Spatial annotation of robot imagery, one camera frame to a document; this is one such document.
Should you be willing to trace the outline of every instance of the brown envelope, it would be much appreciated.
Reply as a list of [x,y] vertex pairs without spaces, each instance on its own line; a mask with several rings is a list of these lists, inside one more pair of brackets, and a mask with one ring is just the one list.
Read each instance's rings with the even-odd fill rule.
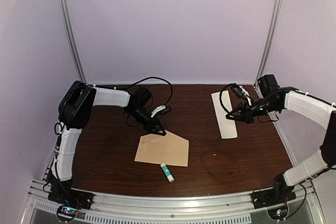
[[166,136],[149,134],[140,137],[136,162],[188,166],[189,141],[166,131]]

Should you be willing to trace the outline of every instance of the glue stick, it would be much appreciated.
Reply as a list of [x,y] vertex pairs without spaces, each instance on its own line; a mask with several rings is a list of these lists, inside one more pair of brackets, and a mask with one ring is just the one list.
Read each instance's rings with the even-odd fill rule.
[[162,163],[160,166],[161,166],[164,174],[166,175],[168,181],[170,183],[173,182],[175,179],[173,178],[173,175],[170,173],[170,171],[169,171],[168,167],[166,166],[166,164]]

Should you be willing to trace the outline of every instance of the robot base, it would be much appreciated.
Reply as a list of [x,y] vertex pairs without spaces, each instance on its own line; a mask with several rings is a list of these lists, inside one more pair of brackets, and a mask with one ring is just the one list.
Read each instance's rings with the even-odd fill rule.
[[[80,206],[82,209],[90,210],[92,198],[93,198],[92,193],[87,193],[86,191],[77,191],[77,190],[71,189],[71,195],[73,196],[73,198],[78,198],[78,201],[80,202]],[[73,204],[73,203],[67,204],[62,198],[58,197],[58,195],[53,192],[49,193],[48,199],[51,201],[60,203],[60,204],[69,205],[72,208],[77,208],[77,204]]]
[[275,191],[274,189],[264,190],[264,191],[256,191],[251,194],[252,203],[254,205],[254,209],[262,208],[262,207],[270,207],[277,204],[285,203],[285,198],[287,201],[296,199],[296,194],[292,191],[283,195],[283,197],[274,197]]

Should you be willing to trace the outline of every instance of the white paper strip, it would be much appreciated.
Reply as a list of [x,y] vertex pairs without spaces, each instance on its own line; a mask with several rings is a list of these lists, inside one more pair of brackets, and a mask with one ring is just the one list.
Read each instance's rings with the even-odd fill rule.
[[[222,139],[236,138],[238,137],[236,123],[233,120],[226,119],[226,112],[222,108],[221,103],[219,102],[219,93],[211,94],[212,102],[215,107],[217,123]],[[222,102],[228,111],[232,110],[231,100],[229,96],[229,91],[225,90],[222,94]]]

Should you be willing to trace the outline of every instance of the aluminum frame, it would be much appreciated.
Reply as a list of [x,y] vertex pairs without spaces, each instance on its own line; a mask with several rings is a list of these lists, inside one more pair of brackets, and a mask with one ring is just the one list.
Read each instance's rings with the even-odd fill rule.
[[266,66],[266,63],[267,63],[267,59],[269,57],[269,53],[270,53],[270,50],[271,50],[271,47],[272,47],[272,43],[273,43],[275,32],[276,32],[276,27],[277,27],[279,16],[280,16],[282,1],[283,0],[275,0],[274,1],[271,23],[270,23],[269,30],[268,30],[268,35],[267,35],[267,39],[266,39],[264,53],[262,55],[263,57],[261,59],[260,67],[259,67],[259,70],[258,70],[258,73],[257,73],[257,78],[256,78],[256,81],[255,81],[255,87],[258,87],[258,79],[263,75],[264,70],[265,70],[265,66]]
[[79,56],[78,56],[78,51],[77,51],[77,47],[76,47],[76,43],[75,43],[74,33],[72,31],[67,0],[60,0],[60,3],[61,3],[62,15],[63,15],[64,23],[65,23],[66,34],[67,34],[67,37],[68,37],[71,54],[72,54],[72,57],[73,57],[73,60],[74,60],[73,62],[75,63],[76,71],[77,71],[77,74],[78,74],[80,80],[82,82],[86,83],[83,67],[80,63],[80,59],[79,59]]
[[[34,209],[51,213],[56,211],[59,204],[48,200],[48,194],[43,191],[44,184],[44,181],[37,179],[31,183],[27,206],[20,224],[30,223]],[[306,182],[304,186],[308,192],[307,202],[314,223],[325,224],[312,182]],[[202,197],[132,197],[92,193],[94,196],[91,210],[80,210],[76,219],[88,223],[107,223],[113,219],[118,223],[134,224],[221,223],[225,219],[244,219],[253,212],[266,210],[266,208],[254,209],[250,198],[251,191]],[[295,193],[297,198],[294,201],[301,201],[305,194],[300,186],[295,187]]]

